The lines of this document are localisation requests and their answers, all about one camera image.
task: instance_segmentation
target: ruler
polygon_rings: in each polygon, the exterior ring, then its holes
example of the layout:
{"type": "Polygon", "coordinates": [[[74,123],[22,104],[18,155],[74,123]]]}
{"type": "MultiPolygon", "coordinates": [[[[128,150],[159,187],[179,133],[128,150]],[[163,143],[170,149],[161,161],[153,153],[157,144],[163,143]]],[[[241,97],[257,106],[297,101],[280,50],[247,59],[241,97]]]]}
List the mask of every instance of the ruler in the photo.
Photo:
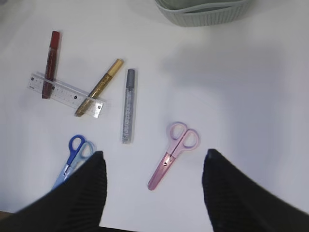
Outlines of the ruler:
{"type": "Polygon", "coordinates": [[[50,96],[51,99],[77,109],[82,104],[82,102],[88,98],[92,101],[92,104],[87,109],[85,114],[95,118],[99,117],[104,105],[102,100],[90,98],[88,97],[88,93],[85,91],[75,88],[64,82],[46,80],[43,73],[32,73],[28,83],[28,88],[42,94],[44,81],[53,85],[52,94],[50,96]]]}

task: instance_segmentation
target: white table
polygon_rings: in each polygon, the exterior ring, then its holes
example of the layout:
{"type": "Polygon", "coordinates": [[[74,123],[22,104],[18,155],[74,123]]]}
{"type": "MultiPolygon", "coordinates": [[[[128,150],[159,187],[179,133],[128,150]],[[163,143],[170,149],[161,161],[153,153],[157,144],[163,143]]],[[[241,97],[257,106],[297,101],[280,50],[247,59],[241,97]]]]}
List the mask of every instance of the white table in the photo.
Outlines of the white table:
{"type": "Polygon", "coordinates": [[[22,0],[0,20],[0,210],[45,195],[83,134],[104,151],[101,225],[143,232],[212,231],[201,186],[216,148],[258,184],[309,213],[309,2],[259,0],[244,19],[180,28],[151,0],[22,0]],[[57,79],[90,91],[116,58],[99,119],[27,89],[62,31],[57,79]],[[121,144],[126,69],[138,71],[135,140],[121,144]],[[153,192],[147,182],[183,121],[201,146],[153,192]]]}

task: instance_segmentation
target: red glitter pen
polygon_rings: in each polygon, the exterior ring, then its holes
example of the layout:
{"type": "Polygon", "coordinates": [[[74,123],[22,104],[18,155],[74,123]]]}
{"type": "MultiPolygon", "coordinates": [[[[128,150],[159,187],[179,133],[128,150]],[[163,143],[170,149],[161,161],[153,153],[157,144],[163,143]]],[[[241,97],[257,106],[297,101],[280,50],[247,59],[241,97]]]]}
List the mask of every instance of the red glitter pen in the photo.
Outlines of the red glitter pen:
{"type": "MultiPolygon", "coordinates": [[[[45,78],[49,81],[54,81],[56,63],[57,63],[57,51],[59,46],[60,33],[58,31],[53,31],[52,38],[49,45],[49,53],[47,58],[47,65],[45,71],[45,78]]],[[[49,99],[52,94],[53,85],[44,82],[42,89],[42,98],[49,99]]]]}

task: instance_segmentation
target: blue scissors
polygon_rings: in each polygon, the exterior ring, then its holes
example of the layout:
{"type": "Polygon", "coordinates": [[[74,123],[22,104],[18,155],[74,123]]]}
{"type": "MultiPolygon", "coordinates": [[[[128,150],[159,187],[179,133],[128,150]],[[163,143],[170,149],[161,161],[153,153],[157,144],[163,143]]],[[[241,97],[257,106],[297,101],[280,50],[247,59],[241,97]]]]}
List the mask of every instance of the blue scissors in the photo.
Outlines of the blue scissors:
{"type": "Polygon", "coordinates": [[[93,154],[93,145],[90,141],[86,141],[85,137],[78,134],[70,139],[69,150],[70,156],[68,158],[68,161],[65,163],[52,189],[55,189],[58,185],[64,182],[73,173],[79,162],[86,161],[93,154]],[[75,139],[81,140],[76,150],[73,148],[73,142],[75,139]],[[83,151],[86,149],[87,146],[89,147],[90,152],[87,156],[84,156],[83,151]]]}

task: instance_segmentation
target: scissor handle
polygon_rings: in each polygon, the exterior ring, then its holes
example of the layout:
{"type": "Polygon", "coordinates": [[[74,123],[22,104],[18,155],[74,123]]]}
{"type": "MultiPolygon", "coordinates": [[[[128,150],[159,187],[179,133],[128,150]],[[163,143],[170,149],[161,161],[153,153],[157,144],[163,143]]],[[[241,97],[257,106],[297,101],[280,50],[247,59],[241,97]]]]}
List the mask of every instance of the scissor handle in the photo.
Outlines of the scissor handle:
{"type": "Polygon", "coordinates": [[[86,139],[85,137],[83,137],[82,135],[80,134],[77,134],[75,136],[73,136],[70,141],[69,141],[69,150],[70,150],[70,156],[69,156],[69,159],[68,159],[68,162],[67,164],[68,165],[71,165],[72,161],[74,160],[75,156],[77,155],[77,153],[79,152],[79,150],[82,148],[83,144],[86,142],[86,139]],[[75,150],[73,148],[73,142],[75,139],[80,139],[81,140],[81,143],[78,145],[77,149],[75,150]]]}
{"type": "Polygon", "coordinates": [[[79,152],[77,152],[75,159],[73,159],[71,163],[71,168],[74,170],[79,162],[86,161],[90,156],[93,154],[93,145],[90,141],[85,141],[84,144],[82,145],[81,149],[79,152]],[[86,149],[86,147],[89,147],[89,154],[84,154],[83,151],[86,149]]]}
{"type": "Polygon", "coordinates": [[[199,135],[196,130],[194,129],[188,129],[188,126],[182,122],[175,122],[170,127],[170,146],[167,150],[169,154],[171,154],[173,157],[178,157],[183,151],[191,151],[194,150],[199,146],[199,135]],[[174,137],[174,130],[175,127],[180,126],[183,131],[181,132],[180,136],[175,138],[174,137]],[[185,141],[193,135],[195,137],[195,144],[192,146],[186,146],[185,141]]]}

